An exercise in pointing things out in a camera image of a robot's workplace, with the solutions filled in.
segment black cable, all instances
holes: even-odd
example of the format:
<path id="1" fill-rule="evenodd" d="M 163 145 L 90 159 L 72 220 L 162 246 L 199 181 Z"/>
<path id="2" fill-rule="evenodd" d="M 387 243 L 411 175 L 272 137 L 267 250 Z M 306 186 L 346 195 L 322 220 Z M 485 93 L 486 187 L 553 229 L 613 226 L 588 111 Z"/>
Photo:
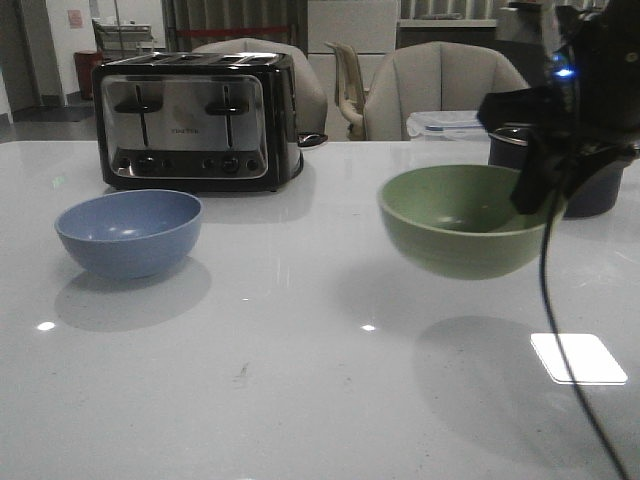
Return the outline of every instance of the black cable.
<path id="1" fill-rule="evenodd" d="M 609 456 L 613 467 L 616 470 L 616 473 L 620 480 L 631 480 L 631 476 L 627 472 L 620 456 L 616 452 L 616 449 L 613 446 L 613 443 L 607 436 L 604 428 L 600 424 L 600 421 L 596 417 L 591 404 L 587 400 L 587 397 L 584 393 L 582 387 L 576 381 L 575 374 L 573 369 L 571 368 L 571 364 L 569 363 L 569 358 L 567 357 L 567 352 L 562 345 L 562 341 L 560 340 L 560 329 L 558 327 L 558 322 L 556 321 L 555 314 L 553 312 L 553 307 L 551 304 L 551 297 L 549 294 L 549 285 L 547 280 L 547 263 L 548 263 L 548 253 L 549 253 L 549 243 L 551 239 L 551 233 L 553 231 L 554 218 L 560 206 L 560 201 L 563 196 L 564 187 L 568 180 L 569 173 L 571 168 L 575 162 L 575 156 L 577 152 L 577 142 L 578 142 L 578 132 L 579 132 L 579 124 L 580 124 L 580 112 L 579 112 L 579 85 L 577 78 L 572 82 L 573 85 L 573 118 L 574 118 L 574 128 L 572 132 L 571 138 L 571 148 L 570 154 L 565 159 L 562 167 L 560 181 L 558 182 L 556 188 L 552 192 L 551 204 L 549 205 L 549 211 L 547 213 L 546 224 L 544 235 L 542 238 L 542 245 L 540 249 L 540 264 L 539 264 L 539 281 L 540 281 L 540 290 L 542 293 L 542 300 L 544 303 L 544 309 L 547 314 L 547 320 L 549 323 L 549 328 L 553 333 L 556 344 L 558 346 L 558 350 L 560 351 L 560 356 L 562 357 L 562 361 L 569 373 L 569 379 L 571 381 L 571 386 L 573 387 L 573 392 L 580 404 L 580 408 L 582 412 L 587 417 L 589 424 L 593 431 L 596 433 L 600 444 L 604 448 L 605 452 Z"/>

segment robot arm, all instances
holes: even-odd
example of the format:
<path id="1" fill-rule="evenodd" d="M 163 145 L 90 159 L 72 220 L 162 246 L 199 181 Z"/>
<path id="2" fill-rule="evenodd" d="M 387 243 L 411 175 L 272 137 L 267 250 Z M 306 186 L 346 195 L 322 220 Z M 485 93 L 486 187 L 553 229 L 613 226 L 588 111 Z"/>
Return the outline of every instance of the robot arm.
<path id="1" fill-rule="evenodd" d="M 556 13 L 565 43 L 550 58 L 547 85 L 489 94 L 478 112 L 487 131 L 516 125 L 529 133 L 512 194 L 521 213 L 537 211 L 561 178 L 571 197 L 608 166 L 631 162 L 640 139 L 640 0 Z"/>

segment green bowl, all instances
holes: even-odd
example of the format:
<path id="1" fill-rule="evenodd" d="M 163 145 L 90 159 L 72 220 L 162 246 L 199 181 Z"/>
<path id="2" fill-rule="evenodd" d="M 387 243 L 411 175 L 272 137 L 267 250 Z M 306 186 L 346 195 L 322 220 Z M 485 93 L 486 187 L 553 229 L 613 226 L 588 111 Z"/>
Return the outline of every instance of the green bowl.
<path id="1" fill-rule="evenodd" d="M 378 193 L 396 248 L 439 275 L 500 277 L 540 251 L 548 205 L 520 215 L 509 199 L 519 172 L 489 165 L 421 168 L 389 180 Z M 562 217 L 562 202 L 555 220 Z"/>

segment toaster brand logo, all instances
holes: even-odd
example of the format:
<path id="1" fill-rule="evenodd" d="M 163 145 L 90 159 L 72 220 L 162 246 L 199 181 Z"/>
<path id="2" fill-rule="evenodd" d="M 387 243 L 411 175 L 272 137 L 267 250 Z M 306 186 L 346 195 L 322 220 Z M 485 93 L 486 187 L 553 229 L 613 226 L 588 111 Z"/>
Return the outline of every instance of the toaster brand logo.
<path id="1" fill-rule="evenodd" d="M 195 135 L 198 133 L 197 128 L 172 128 L 171 133 L 176 135 Z"/>

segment doorway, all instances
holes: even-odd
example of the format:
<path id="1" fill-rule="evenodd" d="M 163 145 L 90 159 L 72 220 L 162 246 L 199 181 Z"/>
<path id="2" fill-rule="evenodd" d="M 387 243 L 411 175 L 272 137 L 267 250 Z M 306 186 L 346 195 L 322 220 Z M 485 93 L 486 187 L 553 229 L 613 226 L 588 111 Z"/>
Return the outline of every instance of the doorway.
<path id="1" fill-rule="evenodd" d="M 18 0 L 0 0 L 0 66 L 11 111 L 40 105 Z"/>

